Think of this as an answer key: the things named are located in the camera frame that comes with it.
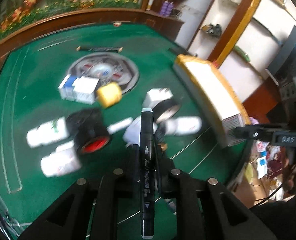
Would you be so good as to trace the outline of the round mahjong table control panel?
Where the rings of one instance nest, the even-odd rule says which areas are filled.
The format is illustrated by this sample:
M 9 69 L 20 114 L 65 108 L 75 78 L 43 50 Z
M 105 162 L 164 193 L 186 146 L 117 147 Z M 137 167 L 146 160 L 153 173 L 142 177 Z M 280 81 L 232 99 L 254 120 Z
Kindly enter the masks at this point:
M 125 94 L 139 80 L 139 70 L 129 58 L 117 53 L 91 53 L 76 60 L 67 74 L 99 79 L 101 86 L 116 82 Z

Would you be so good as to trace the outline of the yellow tape roll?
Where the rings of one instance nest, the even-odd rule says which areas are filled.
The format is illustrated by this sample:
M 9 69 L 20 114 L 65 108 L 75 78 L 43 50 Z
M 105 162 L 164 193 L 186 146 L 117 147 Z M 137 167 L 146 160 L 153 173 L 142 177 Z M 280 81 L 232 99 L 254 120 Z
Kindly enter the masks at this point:
M 96 95 L 101 106 L 109 108 L 122 99 L 123 92 L 121 87 L 116 82 L 111 82 L 107 85 L 101 86 L 96 91 Z

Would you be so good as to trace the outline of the white medicine bottle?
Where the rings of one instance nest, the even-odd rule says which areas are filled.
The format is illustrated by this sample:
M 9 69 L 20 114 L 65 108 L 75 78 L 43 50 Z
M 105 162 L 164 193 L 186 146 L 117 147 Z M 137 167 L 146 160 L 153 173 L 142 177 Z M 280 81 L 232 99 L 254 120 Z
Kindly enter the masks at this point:
M 46 177 L 60 177 L 81 169 L 74 141 L 59 145 L 54 152 L 43 157 L 40 167 Z

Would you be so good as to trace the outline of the white rounded box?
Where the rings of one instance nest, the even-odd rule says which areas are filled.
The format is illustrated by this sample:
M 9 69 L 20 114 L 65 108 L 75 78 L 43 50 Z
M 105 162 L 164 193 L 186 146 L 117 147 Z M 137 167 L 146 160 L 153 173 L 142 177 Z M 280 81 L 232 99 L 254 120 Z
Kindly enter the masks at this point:
M 160 124 L 160 129 L 165 135 L 191 135 L 200 131 L 202 120 L 199 116 L 181 116 L 165 120 Z

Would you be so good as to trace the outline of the black marker pen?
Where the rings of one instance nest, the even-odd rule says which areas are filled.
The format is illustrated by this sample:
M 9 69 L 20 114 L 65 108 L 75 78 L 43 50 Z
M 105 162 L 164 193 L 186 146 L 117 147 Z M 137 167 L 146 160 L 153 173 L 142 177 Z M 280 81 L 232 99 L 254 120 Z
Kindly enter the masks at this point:
M 153 239 L 155 226 L 155 165 L 153 111 L 143 108 L 140 116 L 139 175 L 141 237 Z

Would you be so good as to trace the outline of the white tray with yellow rim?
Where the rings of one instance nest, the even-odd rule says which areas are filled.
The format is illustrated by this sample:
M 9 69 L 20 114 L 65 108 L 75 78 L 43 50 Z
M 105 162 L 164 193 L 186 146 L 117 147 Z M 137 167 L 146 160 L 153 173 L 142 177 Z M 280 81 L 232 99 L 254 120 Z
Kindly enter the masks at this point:
M 173 70 L 201 109 L 221 148 L 244 142 L 235 136 L 234 129 L 250 125 L 250 117 L 230 83 L 214 64 L 179 54 Z

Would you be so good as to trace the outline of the white plug charger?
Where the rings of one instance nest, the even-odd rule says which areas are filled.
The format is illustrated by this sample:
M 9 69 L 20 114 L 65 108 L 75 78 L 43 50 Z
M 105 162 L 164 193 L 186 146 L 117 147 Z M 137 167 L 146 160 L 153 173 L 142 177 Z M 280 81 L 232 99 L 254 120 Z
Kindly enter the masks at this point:
M 142 107 L 153 109 L 158 103 L 173 97 L 169 88 L 153 88 L 145 96 Z

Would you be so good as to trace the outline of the black tape roll red core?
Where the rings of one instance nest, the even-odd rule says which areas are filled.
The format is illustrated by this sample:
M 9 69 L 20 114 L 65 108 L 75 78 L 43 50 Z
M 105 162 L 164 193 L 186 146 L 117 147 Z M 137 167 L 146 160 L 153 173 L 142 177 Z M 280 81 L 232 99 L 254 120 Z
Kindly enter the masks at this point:
M 100 108 L 87 108 L 66 118 L 68 133 L 73 136 L 77 154 L 94 153 L 104 148 L 111 136 L 104 124 Z

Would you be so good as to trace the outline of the purple bottle pair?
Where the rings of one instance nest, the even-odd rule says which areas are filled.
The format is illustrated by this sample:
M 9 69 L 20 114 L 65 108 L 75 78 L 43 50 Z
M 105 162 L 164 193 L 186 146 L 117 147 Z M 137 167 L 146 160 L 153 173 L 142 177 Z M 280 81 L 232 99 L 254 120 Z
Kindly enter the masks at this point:
M 159 14 L 165 17 L 169 17 L 172 12 L 172 9 L 173 2 L 169 2 L 168 0 L 166 0 L 162 5 Z

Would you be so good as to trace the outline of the white bottle with green label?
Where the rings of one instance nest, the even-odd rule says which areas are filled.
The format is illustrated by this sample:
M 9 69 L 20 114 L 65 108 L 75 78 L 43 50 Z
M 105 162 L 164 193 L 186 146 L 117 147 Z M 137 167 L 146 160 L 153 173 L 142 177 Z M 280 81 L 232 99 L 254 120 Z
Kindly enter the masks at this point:
M 66 119 L 65 117 L 60 117 L 29 130 L 26 135 L 26 140 L 30 148 L 36 148 L 62 141 L 69 136 Z

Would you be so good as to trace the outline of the blue and white small box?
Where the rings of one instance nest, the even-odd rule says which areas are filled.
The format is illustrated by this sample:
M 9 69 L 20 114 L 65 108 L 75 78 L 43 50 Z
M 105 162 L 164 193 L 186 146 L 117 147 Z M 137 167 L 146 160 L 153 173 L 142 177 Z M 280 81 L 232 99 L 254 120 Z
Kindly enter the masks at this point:
M 58 91 L 63 100 L 92 105 L 95 103 L 95 91 L 99 86 L 99 81 L 93 77 L 77 77 L 68 74 L 60 83 Z

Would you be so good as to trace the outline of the black long stick gold ends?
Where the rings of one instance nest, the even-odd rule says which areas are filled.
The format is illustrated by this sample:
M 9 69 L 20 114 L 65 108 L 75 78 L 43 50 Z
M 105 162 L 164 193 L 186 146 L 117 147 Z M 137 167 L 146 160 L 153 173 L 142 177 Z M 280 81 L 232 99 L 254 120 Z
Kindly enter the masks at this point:
M 110 52 L 110 53 L 120 53 L 123 51 L 123 47 L 85 47 L 79 46 L 76 51 L 89 51 L 89 52 Z

